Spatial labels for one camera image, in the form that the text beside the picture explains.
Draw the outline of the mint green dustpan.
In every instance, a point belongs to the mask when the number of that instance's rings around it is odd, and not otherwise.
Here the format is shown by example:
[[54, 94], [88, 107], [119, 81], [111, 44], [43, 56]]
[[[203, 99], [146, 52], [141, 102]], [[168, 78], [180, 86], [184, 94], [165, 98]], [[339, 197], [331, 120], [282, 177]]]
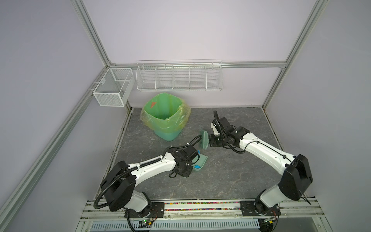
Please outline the mint green dustpan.
[[207, 159], [208, 157], [206, 155], [198, 154], [191, 162], [193, 171], [200, 171], [204, 167]]

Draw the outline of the mint green hand brush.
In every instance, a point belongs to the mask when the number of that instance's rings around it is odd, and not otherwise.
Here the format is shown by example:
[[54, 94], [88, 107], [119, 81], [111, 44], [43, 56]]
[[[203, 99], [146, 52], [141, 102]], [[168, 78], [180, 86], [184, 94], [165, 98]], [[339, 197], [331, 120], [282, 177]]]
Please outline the mint green hand brush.
[[200, 148], [207, 149], [209, 147], [209, 134], [207, 131], [201, 130], [200, 135], [202, 136], [202, 139], [200, 140]]

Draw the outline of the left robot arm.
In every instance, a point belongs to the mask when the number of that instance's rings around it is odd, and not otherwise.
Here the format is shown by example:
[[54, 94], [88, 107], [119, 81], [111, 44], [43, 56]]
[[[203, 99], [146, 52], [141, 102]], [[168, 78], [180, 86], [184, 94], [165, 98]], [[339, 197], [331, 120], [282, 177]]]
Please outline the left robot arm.
[[146, 161], [118, 162], [101, 182], [94, 209], [108, 207], [111, 212], [125, 209], [127, 214], [133, 212], [140, 218], [149, 216], [155, 206], [146, 193], [135, 190], [136, 186], [165, 172], [170, 172], [170, 178], [188, 178], [193, 164], [200, 159], [195, 145], [202, 140], [203, 136], [198, 135], [186, 145], [167, 147], [161, 155]]

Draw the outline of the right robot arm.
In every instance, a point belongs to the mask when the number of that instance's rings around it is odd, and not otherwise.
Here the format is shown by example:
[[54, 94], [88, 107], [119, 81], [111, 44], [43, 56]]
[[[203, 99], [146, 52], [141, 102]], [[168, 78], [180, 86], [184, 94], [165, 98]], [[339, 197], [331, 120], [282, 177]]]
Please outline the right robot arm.
[[253, 210], [258, 215], [266, 215], [283, 201], [305, 198], [304, 193], [312, 184], [313, 176], [309, 161], [304, 155], [286, 153], [259, 139], [250, 130], [231, 125], [225, 117], [220, 118], [216, 110], [213, 114], [213, 133], [209, 135], [211, 147], [223, 147], [237, 154], [248, 152], [281, 175], [278, 184], [263, 190], [256, 197]]

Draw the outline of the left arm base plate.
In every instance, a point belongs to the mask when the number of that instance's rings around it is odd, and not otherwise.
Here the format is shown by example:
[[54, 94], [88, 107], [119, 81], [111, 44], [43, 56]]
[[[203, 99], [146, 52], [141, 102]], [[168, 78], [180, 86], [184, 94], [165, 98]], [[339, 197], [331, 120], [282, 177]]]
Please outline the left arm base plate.
[[144, 210], [136, 212], [133, 209], [127, 210], [125, 218], [163, 218], [165, 212], [164, 202], [154, 202], [147, 206]]

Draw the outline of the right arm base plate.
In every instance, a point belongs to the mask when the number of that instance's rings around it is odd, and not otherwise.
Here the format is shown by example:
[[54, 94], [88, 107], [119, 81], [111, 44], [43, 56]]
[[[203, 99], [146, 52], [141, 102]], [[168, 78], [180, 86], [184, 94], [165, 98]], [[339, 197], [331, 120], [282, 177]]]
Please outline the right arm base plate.
[[276, 204], [275, 206], [268, 208], [261, 202], [255, 202], [254, 200], [240, 201], [240, 209], [244, 217], [252, 216], [280, 216], [281, 211]]

